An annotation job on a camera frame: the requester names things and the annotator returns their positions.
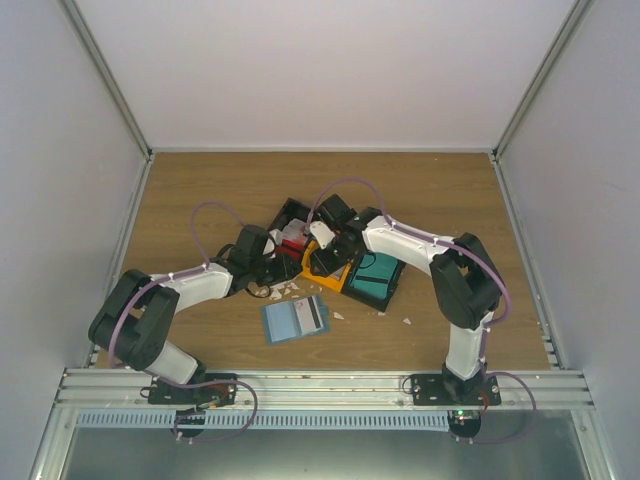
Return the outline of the blue leather card holder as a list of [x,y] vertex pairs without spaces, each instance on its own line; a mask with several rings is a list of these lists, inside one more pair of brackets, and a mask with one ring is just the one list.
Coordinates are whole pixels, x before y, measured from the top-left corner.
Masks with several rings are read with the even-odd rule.
[[323,321],[323,328],[312,335],[302,336],[300,334],[294,301],[297,299],[277,302],[261,308],[261,317],[264,327],[266,342],[268,345],[286,343],[310,336],[327,333],[329,326],[329,310],[319,295],[314,297]]

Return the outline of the white credit card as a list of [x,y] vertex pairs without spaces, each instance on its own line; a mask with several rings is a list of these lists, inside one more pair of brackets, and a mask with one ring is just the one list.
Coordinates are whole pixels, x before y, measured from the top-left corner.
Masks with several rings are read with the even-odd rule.
[[302,336],[315,334],[323,328],[321,313],[313,296],[295,300],[294,308]]

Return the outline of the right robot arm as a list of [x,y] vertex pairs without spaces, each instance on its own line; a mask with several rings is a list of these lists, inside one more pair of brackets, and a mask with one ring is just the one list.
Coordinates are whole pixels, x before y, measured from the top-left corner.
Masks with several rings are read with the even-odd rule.
[[506,285],[478,237],[419,230],[382,207],[356,212],[338,195],[314,204],[305,230],[318,244],[310,259],[317,276],[327,277],[364,253],[387,255],[426,273],[450,325],[448,352],[439,375],[444,396],[464,405],[477,395],[488,381],[489,330],[512,310]]

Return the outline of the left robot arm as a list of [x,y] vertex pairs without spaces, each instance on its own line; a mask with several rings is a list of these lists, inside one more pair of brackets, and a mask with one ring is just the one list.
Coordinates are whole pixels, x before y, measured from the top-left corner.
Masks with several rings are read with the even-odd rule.
[[89,340],[121,361],[171,384],[185,404],[203,398],[205,378],[200,362],[168,341],[174,316],[192,306],[251,291],[252,284],[270,288],[295,279],[300,263],[280,251],[275,234],[244,226],[233,244],[191,269],[148,275],[126,271],[104,301],[88,330]]

